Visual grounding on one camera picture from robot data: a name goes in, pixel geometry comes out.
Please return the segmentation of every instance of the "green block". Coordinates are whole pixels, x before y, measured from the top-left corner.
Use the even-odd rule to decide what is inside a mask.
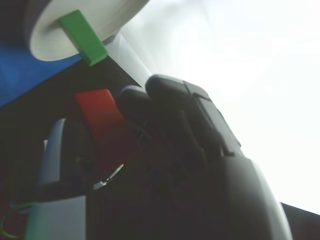
[[[90,66],[108,56],[105,46],[79,10],[62,16],[58,21],[82,58]]]

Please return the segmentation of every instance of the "bright light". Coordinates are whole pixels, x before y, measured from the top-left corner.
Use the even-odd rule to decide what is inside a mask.
[[[278,200],[320,214],[319,7],[151,0],[109,48],[141,84],[165,74],[207,90]]]

